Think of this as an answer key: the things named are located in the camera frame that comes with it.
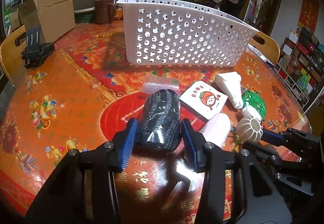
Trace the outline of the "small orange jar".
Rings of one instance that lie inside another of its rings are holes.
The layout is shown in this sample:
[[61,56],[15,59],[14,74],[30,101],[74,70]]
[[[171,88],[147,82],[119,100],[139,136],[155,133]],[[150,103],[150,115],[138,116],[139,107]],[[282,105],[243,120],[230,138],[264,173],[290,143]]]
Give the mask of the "small orange jar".
[[116,6],[114,19],[115,20],[123,19],[123,8],[122,7]]

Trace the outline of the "brown ceramic mug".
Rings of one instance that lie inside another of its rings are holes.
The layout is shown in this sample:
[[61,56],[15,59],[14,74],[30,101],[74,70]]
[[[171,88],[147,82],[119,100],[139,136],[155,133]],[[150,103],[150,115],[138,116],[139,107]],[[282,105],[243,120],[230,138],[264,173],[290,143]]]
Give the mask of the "brown ceramic mug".
[[116,13],[114,0],[96,0],[94,1],[96,24],[112,23]]

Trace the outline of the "black phone stand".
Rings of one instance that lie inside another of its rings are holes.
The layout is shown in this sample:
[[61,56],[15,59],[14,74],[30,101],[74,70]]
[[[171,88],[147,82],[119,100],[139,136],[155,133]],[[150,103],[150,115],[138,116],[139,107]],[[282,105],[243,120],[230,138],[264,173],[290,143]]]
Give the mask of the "black phone stand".
[[41,43],[41,33],[40,25],[26,31],[26,47],[21,53],[26,69],[39,67],[54,52],[54,43]]

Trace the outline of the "white tissue cloth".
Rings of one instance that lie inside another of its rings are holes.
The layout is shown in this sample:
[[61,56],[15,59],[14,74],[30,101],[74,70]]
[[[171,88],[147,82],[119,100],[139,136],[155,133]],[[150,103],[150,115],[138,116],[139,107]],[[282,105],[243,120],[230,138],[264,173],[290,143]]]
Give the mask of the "white tissue cloth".
[[215,76],[216,86],[227,95],[234,109],[242,109],[241,76],[236,72],[219,73]]

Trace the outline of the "green plastic bag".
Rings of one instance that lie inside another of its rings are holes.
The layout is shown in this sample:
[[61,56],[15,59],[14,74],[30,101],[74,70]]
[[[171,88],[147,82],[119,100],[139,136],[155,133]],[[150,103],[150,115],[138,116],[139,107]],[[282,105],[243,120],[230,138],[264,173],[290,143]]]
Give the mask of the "green plastic bag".
[[259,94],[250,90],[246,90],[242,96],[244,107],[252,106],[261,116],[262,119],[266,117],[266,104]]

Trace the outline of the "white perforated plastic basket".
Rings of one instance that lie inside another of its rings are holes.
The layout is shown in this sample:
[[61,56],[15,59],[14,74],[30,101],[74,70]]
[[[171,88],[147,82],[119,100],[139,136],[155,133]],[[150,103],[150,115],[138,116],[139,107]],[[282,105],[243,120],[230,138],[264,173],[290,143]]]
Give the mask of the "white perforated plastic basket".
[[233,67],[257,29],[220,10],[180,0],[118,0],[126,58],[134,65]]

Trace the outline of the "right wooden chair back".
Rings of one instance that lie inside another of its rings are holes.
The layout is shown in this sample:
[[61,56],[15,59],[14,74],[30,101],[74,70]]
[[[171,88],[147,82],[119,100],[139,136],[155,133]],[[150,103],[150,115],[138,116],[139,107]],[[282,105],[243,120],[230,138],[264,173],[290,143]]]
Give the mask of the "right wooden chair back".
[[259,31],[249,40],[249,44],[260,51],[273,65],[278,63],[280,48],[271,37]]

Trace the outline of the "white ribbed pumpkin toy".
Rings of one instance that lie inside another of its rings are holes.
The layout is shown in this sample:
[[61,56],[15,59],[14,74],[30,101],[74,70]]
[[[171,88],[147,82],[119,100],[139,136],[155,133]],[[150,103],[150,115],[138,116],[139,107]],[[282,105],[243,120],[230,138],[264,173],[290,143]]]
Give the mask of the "white ribbed pumpkin toy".
[[259,142],[263,135],[261,115],[250,105],[242,109],[243,118],[236,125],[236,135],[241,143],[246,141]]

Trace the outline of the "tomato print white packet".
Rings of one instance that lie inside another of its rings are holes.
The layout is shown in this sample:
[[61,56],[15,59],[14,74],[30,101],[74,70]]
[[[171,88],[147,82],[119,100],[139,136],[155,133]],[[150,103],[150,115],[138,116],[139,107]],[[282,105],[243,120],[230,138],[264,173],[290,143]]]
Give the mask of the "tomato print white packet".
[[201,80],[194,82],[180,96],[183,103],[207,120],[221,112],[227,99],[228,96]]

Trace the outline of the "shelf of small boxes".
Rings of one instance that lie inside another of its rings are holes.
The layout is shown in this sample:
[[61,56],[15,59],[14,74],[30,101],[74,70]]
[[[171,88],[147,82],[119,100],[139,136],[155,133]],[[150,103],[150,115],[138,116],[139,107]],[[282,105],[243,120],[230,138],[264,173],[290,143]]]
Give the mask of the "shelf of small boxes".
[[305,113],[323,95],[323,44],[309,28],[285,38],[275,72]]

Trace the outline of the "black fabric bundle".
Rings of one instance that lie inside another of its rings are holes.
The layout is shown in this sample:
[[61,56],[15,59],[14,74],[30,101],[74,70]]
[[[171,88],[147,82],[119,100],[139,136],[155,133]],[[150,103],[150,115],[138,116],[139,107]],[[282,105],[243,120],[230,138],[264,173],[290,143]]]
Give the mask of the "black fabric bundle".
[[180,144],[180,100],[162,89],[151,94],[143,107],[137,144],[158,152],[173,152]]

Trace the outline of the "clear plastic pack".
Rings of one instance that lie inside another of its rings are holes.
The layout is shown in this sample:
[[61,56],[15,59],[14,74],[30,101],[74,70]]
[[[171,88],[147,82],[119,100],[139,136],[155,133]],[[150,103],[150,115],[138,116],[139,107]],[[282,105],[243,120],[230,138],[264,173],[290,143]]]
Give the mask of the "clear plastic pack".
[[180,82],[175,78],[166,78],[162,76],[148,75],[144,78],[141,91],[146,94],[153,94],[159,90],[172,90],[180,94]]

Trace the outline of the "brown cardboard box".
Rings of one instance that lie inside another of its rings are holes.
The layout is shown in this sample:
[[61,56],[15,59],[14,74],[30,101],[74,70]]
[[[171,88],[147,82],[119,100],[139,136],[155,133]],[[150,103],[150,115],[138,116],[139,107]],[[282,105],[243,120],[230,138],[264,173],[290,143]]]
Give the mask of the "brown cardboard box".
[[41,26],[40,43],[53,43],[75,27],[72,0],[26,0],[19,6],[26,30]]

